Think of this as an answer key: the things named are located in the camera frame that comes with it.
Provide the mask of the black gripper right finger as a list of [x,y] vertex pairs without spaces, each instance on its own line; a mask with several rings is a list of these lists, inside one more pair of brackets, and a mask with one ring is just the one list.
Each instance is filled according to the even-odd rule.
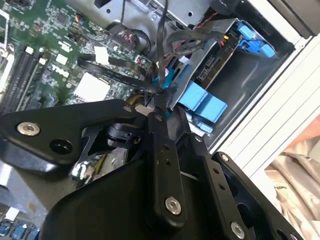
[[224,152],[209,154],[204,140],[191,132],[178,107],[178,143],[187,151],[181,170],[196,177],[204,193],[215,240],[300,240],[302,236]]

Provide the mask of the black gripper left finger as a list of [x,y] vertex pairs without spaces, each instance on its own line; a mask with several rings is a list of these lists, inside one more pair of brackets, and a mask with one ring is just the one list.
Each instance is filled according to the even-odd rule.
[[129,192],[140,190],[141,212],[150,225],[181,227],[187,214],[175,214],[166,206],[170,197],[185,206],[176,144],[169,139],[162,98],[156,96],[154,104],[148,115],[121,99],[6,113],[0,118],[0,158],[14,169],[51,184],[65,180],[89,153],[130,149],[128,164],[69,194],[64,203],[56,203],[46,222],[53,223],[61,215],[76,225],[79,219],[71,208],[78,203],[84,203],[87,210],[113,210],[122,217],[137,207]]

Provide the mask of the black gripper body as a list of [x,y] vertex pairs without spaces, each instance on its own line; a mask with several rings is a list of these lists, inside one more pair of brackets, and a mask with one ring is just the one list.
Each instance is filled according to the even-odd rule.
[[[84,203],[78,203],[71,207],[78,218],[77,224],[68,223],[68,217],[63,215],[59,215],[57,221],[47,223],[49,213],[41,228],[41,238],[43,240],[215,240],[213,223],[206,212],[201,183],[195,176],[182,171],[180,162],[187,150],[179,142],[174,141],[174,143],[185,206],[181,207],[175,197],[169,197],[166,200],[166,207],[174,214],[186,213],[187,220],[183,226],[150,225],[142,213],[142,191],[134,189],[128,195],[137,207],[125,211],[123,216],[117,215],[112,209],[98,212],[97,206],[86,209]],[[93,183],[105,179],[107,175]]]

